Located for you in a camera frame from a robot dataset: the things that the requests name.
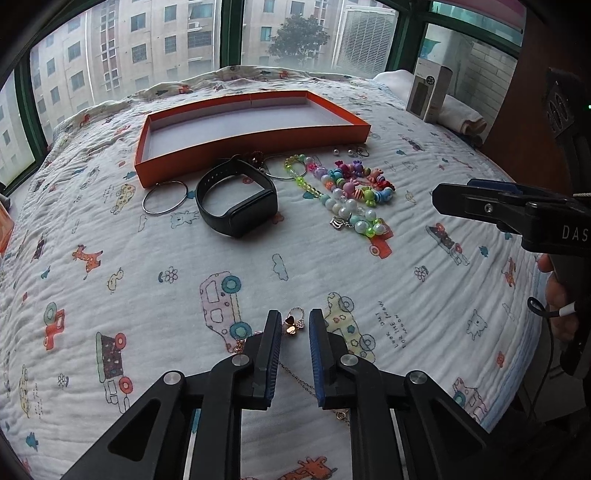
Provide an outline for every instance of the bedspread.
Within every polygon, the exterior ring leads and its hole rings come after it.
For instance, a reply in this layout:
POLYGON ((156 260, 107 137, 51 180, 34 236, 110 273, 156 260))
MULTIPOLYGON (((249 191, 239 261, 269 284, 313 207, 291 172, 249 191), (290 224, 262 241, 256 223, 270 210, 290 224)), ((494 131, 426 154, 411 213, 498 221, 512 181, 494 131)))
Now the bedspread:
MULTIPOLYGON (((303 153, 330 168, 350 148, 303 153)), ((519 237, 431 204, 439 183, 474 177, 508 180, 387 88, 344 75, 229 67, 78 113, 55 131, 0 270, 0 426, 33 478, 57 479, 164 372, 211 369, 269 309, 319 307, 352 352, 396 374, 424 370, 490 430, 532 358, 540 323, 525 299, 542 285, 519 237), (363 163, 396 185, 377 207, 385 235, 332 228, 332 213, 285 181, 277 216, 240 240, 200 219, 200 174, 175 211, 143 212, 133 161, 147 113, 268 89, 310 90, 372 125, 363 163)), ((256 184, 230 186, 207 197, 213 213, 256 184)), ((272 407, 243 415, 242 476, 351 478, 347 420, 312 396, 306 331, 283 339, 280 360, 272 407)))

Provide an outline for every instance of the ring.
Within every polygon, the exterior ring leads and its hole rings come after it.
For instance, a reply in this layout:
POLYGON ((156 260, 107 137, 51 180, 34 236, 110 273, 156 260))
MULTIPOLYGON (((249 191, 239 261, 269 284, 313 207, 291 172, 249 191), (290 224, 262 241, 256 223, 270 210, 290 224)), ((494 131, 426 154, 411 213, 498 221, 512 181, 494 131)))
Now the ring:
POLYGON ((146 212, 148 215, 162 215, 163 213, 172 212, 176 207, 179 207, 187 199, 188 196, 189 196, 189 187, 187 187, 187 184, 185 182, 179 181, 179 180, 164 181, 162 183, 157 183, 156 185, 154 185, 154 188, 152 188, 152 190, 150 190, 148 193, 146 193, 146 196, 144 197, 144 200, 142 201, 142 208, 144 209, 144 212, 146 212), (148 199, 148 196, 150 196, 150 193, 152 193, 158 187, 160 187, 162 185, 166 185, 168 183, 180 183, 183 187, 185 187, 185 194, 184 194, 183 198, 174 207, 169 208, 168 210, 163 210, 162 212, 149 212, 148 209, 145 207, 146 200, 148 199))
MULTIPOLYGON (((271 155, 270 157, 265 158, 262 161, 262 167, 259 169, 261 172, 263 172, 265 175, 267 175, 267 177, 270 177, 270 178, 275 179, 275 180, 281 180, 281 181, 293 181, 293 180, 295 180, 295 177, 275 177, 274 175, 271 175, 269 173, 269 167, 267 167, 267 160, 269 160, 270 158, 284 158, 284 159, 288 159, 289 157, 287 155, 271 155)), ((302 162, 300 159, 298 159, 298 162, 301 163, 304 166, 304 173, 300 175, 300 177, 303 177, 308 172, 308 169, 306 168, 306 164, 304 162, 302 162)))

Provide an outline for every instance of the orange object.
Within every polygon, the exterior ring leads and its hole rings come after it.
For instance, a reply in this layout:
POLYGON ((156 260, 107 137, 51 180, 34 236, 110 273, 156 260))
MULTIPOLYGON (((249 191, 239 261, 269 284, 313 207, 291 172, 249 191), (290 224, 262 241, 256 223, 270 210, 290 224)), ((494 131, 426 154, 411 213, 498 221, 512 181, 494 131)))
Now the orange object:
POLYGON ((156 183, 171 180, 187 173, 211 168, 217 159, 229 158, 238 153, 262 150, 267 155, 290 150, 302 151, 334 145, 363 144, 367 140, 370 128, 371 125, 356 115, 306 90, 227 95, 180 105, 148 115, 139 137, 134 166, 142 186, 151 187, 156 183), (280 106, 281 108, 285 107, 282 114, 285 119, 289 120, 290 116, 294 115, 293 110, 290 110, 290 107, 294 105, 310 106, 310 111, 318 118, 324 119, 325 123, 288 128, 273 127, 273 129, 262 127, 260 131, 238 135, 223 132, 222 130, 228 129, 220 128, 216 133, 218 136, 226 134, 229 136, 188 147, 181 146, 178 150, 172 151, 175 145, 179 145, 179 142, 172 140, 173 138, 184 140, 199 135, 205 130, 204 127, 207 127, 206 117, 208 116, 219 116, 219 118, 225 116, 230 124, 231 119, 228 115, 234 111, 280 106), (187 127, 186 122, 196 120, 202 123, 196 122, 194 126, 187 127), (163 134, 158 131, 170 132, 169 129, 173 125, 178 125, 179 129, 185 129, 187 133, 183 135, 167 133, 170 135, 170 140, 164 142, 158 140, 161 143, 157 148, 165 153, 152 154, 152 148, 157 144, 156 135, 163 134))
POLYGON ((14 222, 10 218, 10 215, 5 210, 3 205, 0 203, 0 254, 6 253, 8 247, 8 241, 14 230, 14 222))

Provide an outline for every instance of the watch face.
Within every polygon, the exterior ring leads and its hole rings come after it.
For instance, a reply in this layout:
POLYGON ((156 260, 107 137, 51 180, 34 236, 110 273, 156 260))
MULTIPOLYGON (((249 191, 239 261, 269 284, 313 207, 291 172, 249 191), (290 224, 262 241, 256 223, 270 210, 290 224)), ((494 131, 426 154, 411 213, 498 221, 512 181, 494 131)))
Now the watch face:
POLYGON ((230 230, 232 236, 241 237, 277 213, 277 194, 272 190, 263 190, 244 200, 230 212, 230 230))

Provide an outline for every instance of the air conditioner unit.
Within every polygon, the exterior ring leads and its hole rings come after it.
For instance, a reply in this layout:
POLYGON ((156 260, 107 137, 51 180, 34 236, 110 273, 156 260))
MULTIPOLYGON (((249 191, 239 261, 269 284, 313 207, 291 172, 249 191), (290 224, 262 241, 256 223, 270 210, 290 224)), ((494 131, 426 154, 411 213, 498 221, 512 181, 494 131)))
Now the air conditioner unit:
POLYGON ((368 78, 383 72, 397 21, 396 10, 356 5, 343 8, 333 70, 368 78))

